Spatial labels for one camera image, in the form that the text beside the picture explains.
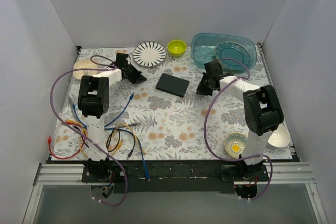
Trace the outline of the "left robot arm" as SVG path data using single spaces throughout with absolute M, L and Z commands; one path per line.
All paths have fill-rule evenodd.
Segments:
M 101 161 L 107 158 L 104 120 L 110 107 L 110 88 L 122 80 L 132 84 L 146 81 L 142 72 L 130 62 L 130 56 L 117 53 L 114 65 L 94 76 L 84 74 L 81 77 L 78 108 L 85 117 L 88 137 L 92 140 L 88 158 Z

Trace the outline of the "dark grey network switch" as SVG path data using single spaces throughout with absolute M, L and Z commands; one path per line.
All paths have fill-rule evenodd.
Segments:
M 186 94 L 189 83 L 190 82 L 188 80 L 163 73 L 160 76 L 155 88 L 183 98 Z

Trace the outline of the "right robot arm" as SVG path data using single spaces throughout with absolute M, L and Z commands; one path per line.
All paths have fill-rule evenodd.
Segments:
M 200 95 L 212 95 L 218 93 L 211 101 L 204 119 L 203 137 L 209 152 L 217 159 L 225 162 L 243 162 L 238 166 L 238 176 L 242 180 L 251 180 L 256 174 L 255 165 L 261 164 L 264 158 L 270 159 L 264 154 L 267 142 L 272 133 L 283 123 L 284 115 L 278 100 L 275 88 L 268 84 L 258 86 L 248 82 L 250 72 L 245 65 L 241 65 L 245 76 L 236 76 L 232 73 L 224 73 L 219 60 L 208 62 L 204 65 L 205 72 L 197 87 L 196 93 Z M 211 149 L 207 140 L 207 121 L 209 113 L 221 94 L 226 93 L 244 105 L 245 122 L 248 126 L 248 140 L 240 158 L 227 159 L 218 156 Z

